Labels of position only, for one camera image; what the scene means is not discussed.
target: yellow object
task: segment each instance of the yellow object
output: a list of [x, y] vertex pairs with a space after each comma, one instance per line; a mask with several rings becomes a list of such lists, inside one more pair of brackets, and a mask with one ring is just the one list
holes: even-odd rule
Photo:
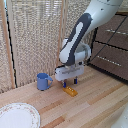
[[78, 93], [74, 89], [70, 88], [69, 86], [66, 86], [66, 88], [63, 88], [63, 91], [68, 93], [70, 96], [76, 96]]

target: wooden table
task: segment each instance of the wooden table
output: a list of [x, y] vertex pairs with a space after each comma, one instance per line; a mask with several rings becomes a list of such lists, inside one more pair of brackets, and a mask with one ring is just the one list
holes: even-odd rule
[[0, 108], [16, 102], [34, 106], [41, 116], [41, 128], [110, 128], [128, 102], [128, 86], [101, 72], [85, 67], [78, 84], [67, 84], [78, 92], [63, 92], [54, 79], [50, 89], [39, 91], [36, 83], [0, 95]]

